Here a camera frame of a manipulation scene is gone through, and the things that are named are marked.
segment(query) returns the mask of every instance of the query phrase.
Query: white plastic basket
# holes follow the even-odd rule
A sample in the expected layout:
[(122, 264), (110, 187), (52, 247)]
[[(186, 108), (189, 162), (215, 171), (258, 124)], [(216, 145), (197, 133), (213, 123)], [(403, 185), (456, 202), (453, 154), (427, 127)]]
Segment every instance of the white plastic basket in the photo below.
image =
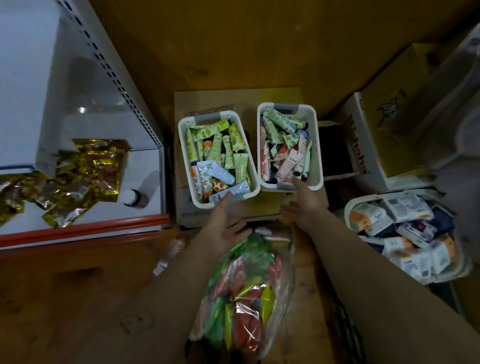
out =
[(190, 172), (190, 163), (188, 161), (188, 154), (187, 154), (187, 139), (186, 139), (187, 127), (195, 126), (195, 125), (213, 124), (214, 122), (219, 121), (221, 119), (230, 119), (232, 123), (234, 123), (237, 126), (243, 140), (245, 141), (245, 144), (247, 146), (247, 153), (248, 153), (247, 171), (250, 175), (250, 179), (253, 185), (253, 191), (251, 191), (250, 193), (233, 196), (232, 203), (243, 201), (248, 198), (254, 197), (258, 195), (258, 193), (260, 192), (260, 183), (259, 183), (260, 180), (255, 170), (255, 164), (253, 163), (252, 153), (250, 151), (250, 147), (248, 146), (247, 138), (245, 137), (245, 132), (243, 131), (243, 127), (238, 114), (234, 111), (222, 111), (222, 112), (216, 112), (213, 114), (190, 116), (180, 120), (178, 128), (179, 128), (181, 151), (183, 154), (183, 162), (185, 164), (185, 172), (187, 173), (188, 187), (190, 188), (192, 201), (195, 204), (195, 206), (197, 206), (198, 208), (213, 208), (215, 207), (215, 204), (213, 202), (202, 203), (197, 198), (197, 193), (195, 191), (195, 186), (193, 184), (192, 174)]
[[(358, 204), (361, 204), (364, 202), (373, 202), (373, 201), (382, 200), (384, 198), (390, 198), (390, 197), (402, 197), (408, 194), (416, 194), (425, 200), (437, 201), (439, 202), (439, 204), (441, 204), (440, 198), (442, 197), (442, 195), (438, 191), (431, 190), (431, 189), (404, 190), (400, 192), (392, 192), (389, 194), (371, 194), (368, 196), (354, 198), (353, 200), (350, 200), (347, 203), (347, 205), (345, 206), (345, 213), (344, 213), (345, 223), (348, 226), (348, 228), (351, 229), (350, 219), (349, 219), (350, 211), (353, 209), (353, 207), (355, 207)], [(429, 279), (420, 280), (419, 282), (421, 284), (426, 285), (429, 283), (447, 282), (449, 280), (464, 277), (472, 272), (472, 269), (473, 269), (472, 260), (463, 249), (462, 244), (460, 242), (460, 238), (457, 236), (455, 231), (453, 232), (453, 236), (454, 236), (455, 247), (456, 247), (455, 262), (452, 265), (450, 265), (446, 270), (444, 270), (442, 273), (438, 275), (432, 274), (432, 276)]]
[[(312, 140), (312, 158), (310, 161), (310, 175), (308, 177), (307, 183), (311, 190), (319, 190), (324, 185), (324, 175), (322, 171), (322, 157), (320, 156), (320, 137), (318, 136), (318, 125), (317, 125), (317, 113), (315, 109), (310, 105), (297, 105), (297, 104), (274, 104), (273, 102), (264, 102), (260, 104), (257, 109), (257, 173), (258, 176), (260, 173), (260, 155), (262, 151), (260, 150), (260, 118), (268, 108), (274, 108), (277, 111), (280, 111), (282, 114), (291, 116), (297, 120), (305, 121), (308, 123), (308, 136)], [(259, 182), (262, 191), (269, 192), (294, 192), (295, 187), (287, 188), (278, 188), (276, 184), (267, 183), (259, 177)]]

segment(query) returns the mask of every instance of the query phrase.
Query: clear plastic bag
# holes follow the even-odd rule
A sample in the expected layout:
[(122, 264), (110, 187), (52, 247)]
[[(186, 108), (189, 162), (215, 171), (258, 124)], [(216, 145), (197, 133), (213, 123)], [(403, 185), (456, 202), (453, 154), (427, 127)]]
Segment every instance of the clear plastic bag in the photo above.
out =
[(263, 358), (295, 287), (290, 259), (256, 233), (236, 245), (208, 282), (190, 340)]

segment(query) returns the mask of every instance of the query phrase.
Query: bottle cap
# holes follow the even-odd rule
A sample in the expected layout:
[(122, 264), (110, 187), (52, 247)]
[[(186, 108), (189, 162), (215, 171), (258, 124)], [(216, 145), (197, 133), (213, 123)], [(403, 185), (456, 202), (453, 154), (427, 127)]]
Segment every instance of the bottle cap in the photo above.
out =
[(138, 194), (138, 192), (136, 192), (134, 190), (122, 191), (122, 193), (119, 196), (120, 202), (122, 202), (123, 204), (126, 204), (126, 205), (133, 205), (138, 200), (137, 194)]

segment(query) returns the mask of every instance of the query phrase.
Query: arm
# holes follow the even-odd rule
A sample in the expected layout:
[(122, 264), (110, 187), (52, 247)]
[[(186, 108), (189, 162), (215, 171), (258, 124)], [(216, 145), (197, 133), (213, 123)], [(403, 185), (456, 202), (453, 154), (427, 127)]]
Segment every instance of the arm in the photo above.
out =
[(377, 363), (473, 363), (480, 336), (439, 298), (363, 243), (295, 180), (282, 213), (310, 234), (333, 286)]
[(93, 337), (78, 364), (172, 363), (183, 349), (219, 258), (252, 231), (227, 220), (231, 194), (215, 207), (188, 248)]

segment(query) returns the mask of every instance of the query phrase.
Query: left hand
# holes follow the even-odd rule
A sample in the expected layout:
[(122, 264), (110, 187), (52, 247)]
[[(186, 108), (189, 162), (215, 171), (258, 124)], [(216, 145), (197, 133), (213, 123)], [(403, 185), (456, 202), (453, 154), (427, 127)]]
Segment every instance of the left hand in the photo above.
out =
[(196, 240), (203, 240), (208, 244), (212, 253), (218, 258), (225, 255), (236, 244), (248, 237), (251, 229), (239, 233), (247, 223), (240, 218), (228, 219), (227, 207), (232, 199), (232, 194), (228, 192), (225, 197), (215, 206), (210, 213), (207, 223), (195, 237)]

